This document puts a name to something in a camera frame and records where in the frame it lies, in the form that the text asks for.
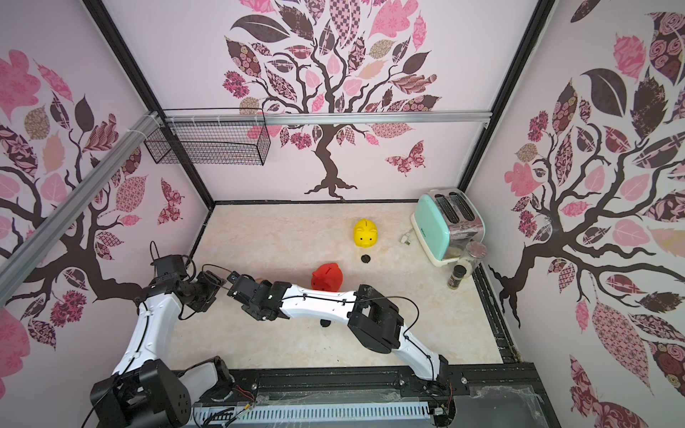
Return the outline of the red piggy bank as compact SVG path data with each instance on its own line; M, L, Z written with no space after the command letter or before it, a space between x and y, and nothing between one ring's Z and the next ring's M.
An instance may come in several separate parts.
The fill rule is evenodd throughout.
M311 274L310 287L323 292L339 292L344 274L335 262L321 265Z

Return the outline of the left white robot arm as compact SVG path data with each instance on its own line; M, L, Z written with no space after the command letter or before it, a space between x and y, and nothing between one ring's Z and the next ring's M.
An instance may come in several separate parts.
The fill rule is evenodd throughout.
M225 279L203 271L193 281L182 274L159 276L146 287L120 363L91 390L99 427L183 427L203 394L224 399L232 393L235 380L220 357L181 370L165 363L182 310L205 312L224 285Z

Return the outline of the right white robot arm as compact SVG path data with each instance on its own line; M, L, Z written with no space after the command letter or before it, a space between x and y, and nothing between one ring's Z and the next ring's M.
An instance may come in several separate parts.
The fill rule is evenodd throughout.
M228 296L258 321L311 317L345 325L365 349L395 355L421 381L441 389L449 386L449 361L420 342L399 307L370 285L352 292L326 292L285 282L258 284L239 276Z

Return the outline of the yellow piggy bank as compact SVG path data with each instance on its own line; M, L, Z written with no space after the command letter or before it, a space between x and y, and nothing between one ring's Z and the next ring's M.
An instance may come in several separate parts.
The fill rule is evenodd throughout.
M378 241L376 224L368 219L360 220L353 229L353 241L360 248L370 248Z

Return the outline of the mint green toaster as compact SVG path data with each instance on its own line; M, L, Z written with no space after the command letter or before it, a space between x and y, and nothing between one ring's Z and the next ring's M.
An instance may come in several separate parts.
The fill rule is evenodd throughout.
M480 213L458 188L422 194L410 220L422 249L435 267L456 262L471 241L481 243L485 237Z

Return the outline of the glass spice jar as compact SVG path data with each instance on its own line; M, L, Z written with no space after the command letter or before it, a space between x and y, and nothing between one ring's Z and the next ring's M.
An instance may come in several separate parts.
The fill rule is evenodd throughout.
M463 281L471 277L487 253L488 250L484 244L476 241L469 242L452 269L448 280L449 289L458 289Z

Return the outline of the aluminium rail back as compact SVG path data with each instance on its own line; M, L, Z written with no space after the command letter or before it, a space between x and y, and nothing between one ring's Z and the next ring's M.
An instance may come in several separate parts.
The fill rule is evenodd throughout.
M376 123L488 123L492 117L487 111L445 112L373 112L373 113L303 113L269 114L268 126L276 125L335 125Z

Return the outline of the aluminium rail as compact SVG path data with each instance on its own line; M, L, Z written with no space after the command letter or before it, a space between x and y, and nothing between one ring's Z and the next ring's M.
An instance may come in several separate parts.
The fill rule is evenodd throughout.
M119 143L41 223L29 241L12 254L1 267L2 304L7 303L16 290L26 282L37 264L46 257L66 233L68 227L76 221L96 194L109 182L116 170L151 133L160 128L160 124L159 114L148 112L135 125L127 129Z
M445 112L373 112L373 113L303 113L269 114L268 126L276 125L335 125L376 123L488 123L492 117L487 111Z

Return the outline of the aluminium rail left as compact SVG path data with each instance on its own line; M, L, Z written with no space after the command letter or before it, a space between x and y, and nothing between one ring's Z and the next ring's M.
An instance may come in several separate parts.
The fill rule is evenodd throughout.
M12 254L1 267L2 304L7 303L16 290L26 282L37 264L46 257L66 233L68 227L76 221L96 194L109 182L116 170L151 133L160 128L160 124L159 114L148 112L135 125L127 129L119 143L41 223L29 241Z

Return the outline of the black base frame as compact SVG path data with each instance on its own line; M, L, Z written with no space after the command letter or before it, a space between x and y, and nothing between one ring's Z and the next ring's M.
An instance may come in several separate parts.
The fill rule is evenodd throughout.
M449 386L419 380L408 367L228 369L232 393L205 393L196 407L424 402L433 424L399 427L556 427L558 418L534 365L449 366Z

